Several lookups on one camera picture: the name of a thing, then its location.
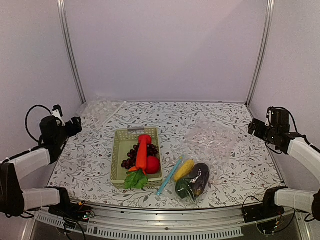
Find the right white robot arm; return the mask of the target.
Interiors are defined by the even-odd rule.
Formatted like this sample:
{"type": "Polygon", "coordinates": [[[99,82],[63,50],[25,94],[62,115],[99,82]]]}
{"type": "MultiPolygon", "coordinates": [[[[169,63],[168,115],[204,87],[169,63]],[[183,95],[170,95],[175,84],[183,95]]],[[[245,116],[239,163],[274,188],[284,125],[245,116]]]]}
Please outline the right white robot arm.
{"type": "Polygon", "coordinates": [[[286,186],[266,190],[258,213],[269,218],[292,208],[308,214],[306,221],[320,219],[320,150],[305,135],[290,131],[287,124],[271,124],[253,119],[248,133],[272,144],[285,154],[280,160],[293,160],[293,165],[280,163],[286,186]]]}

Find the green pepper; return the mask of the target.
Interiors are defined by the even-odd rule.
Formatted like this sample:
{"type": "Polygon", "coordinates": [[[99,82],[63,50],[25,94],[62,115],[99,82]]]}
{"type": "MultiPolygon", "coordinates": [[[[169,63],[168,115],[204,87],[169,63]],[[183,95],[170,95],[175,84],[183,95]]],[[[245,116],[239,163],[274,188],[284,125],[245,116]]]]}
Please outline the green pepper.
{"type": "Polygon", "coordinates": [[[175,184],[175,192],[181,199],[189,199],[191,201],[196,200],[190,178],[182,178],[178,180],[175,184]]]}

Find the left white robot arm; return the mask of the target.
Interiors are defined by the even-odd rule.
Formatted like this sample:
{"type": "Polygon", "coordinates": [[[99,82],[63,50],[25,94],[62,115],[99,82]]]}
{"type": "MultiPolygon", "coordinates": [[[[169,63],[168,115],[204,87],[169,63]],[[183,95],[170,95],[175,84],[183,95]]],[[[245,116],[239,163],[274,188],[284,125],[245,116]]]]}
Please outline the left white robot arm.
{"type": "Polygon", "coordinates": [[[63,123],[56,116],[41,120],[38,146],[0,163],[0,211],[8,218],[20,217],[29,210],[52,207],[53,213],[77,219],[80,206],[71,203],[68,191],[63,187],[25,189],[20,181],[38,169],[52,165],[60,158],[68,138],[82,131],[80,117],[63,123]]]}

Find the yellow corn cob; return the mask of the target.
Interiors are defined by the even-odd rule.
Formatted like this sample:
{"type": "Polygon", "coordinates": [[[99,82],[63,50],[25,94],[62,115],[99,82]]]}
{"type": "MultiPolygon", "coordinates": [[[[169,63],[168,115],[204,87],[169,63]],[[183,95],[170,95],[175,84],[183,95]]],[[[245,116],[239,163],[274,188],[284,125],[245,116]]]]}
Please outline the yellow corn cob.
{"type": "Polygon", "coordinates": [[[188,159],[174,174],[173,180],[178,180],[186,177],[194,168],[195,162],[193,159],[188,159]]]}

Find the orange carrot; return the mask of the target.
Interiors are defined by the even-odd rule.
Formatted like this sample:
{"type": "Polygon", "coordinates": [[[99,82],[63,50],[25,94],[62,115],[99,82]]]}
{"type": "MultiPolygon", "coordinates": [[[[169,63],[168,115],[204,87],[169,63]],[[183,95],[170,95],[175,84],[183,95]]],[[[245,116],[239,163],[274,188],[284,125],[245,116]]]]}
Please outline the orange carrot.
{"type": "Polygon", "coordinates": [[[147,168],[147,145],[152,143],[152,138],[150,135],[142,134],[138,137],[139,149],[137,152],[135,166],[131,167],[128,171],[138,171],[142,170],[145,172],[147,168]]]}

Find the dark red grape bunch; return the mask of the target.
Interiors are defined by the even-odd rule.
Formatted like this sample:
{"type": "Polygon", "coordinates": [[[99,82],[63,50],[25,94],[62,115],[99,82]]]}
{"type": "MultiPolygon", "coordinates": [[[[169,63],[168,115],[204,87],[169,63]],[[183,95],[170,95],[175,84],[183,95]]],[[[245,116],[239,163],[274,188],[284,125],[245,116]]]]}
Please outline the dark red grape bunch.
{"type": "MultiPolygon", "coordinates": [[[[136,165],[136,159],[138,155],[138,149],[140,144],[133,145],[132,149],[127,153],[127,159],[124,159],[121,163],[121,167],[125,169],[129,169],[136,165]]],[[[147,145],[147,157],[156,157],[159,153],[159,148],[154,144],[147,145]]]]}

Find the clear zip bag blue zipper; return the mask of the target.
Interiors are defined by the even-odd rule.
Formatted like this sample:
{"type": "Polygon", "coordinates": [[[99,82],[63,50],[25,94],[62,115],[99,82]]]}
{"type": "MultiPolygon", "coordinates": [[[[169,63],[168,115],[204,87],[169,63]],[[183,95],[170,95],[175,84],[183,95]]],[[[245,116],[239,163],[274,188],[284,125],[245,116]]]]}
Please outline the clear zip bag blue zipper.
{"type": "Polygon", "coordinates": [[[157,196],[175,198],[179,202],[196,205],[214,176],[211,161],[181,155],[173,162],[173,168],[156,192],[157,196]]]}

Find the purple eggplant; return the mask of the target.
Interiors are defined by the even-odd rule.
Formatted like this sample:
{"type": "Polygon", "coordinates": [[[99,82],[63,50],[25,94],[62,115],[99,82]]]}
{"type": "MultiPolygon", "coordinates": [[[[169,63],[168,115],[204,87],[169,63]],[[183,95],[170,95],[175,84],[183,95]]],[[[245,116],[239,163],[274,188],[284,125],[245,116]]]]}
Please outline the purple eggplant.
{"type": "Polygon", "coordinates": [[[205,163],[197,163],[189,174],[190,187],[195,198],[203,194],[209,181],[210,170],[205,163]]]}

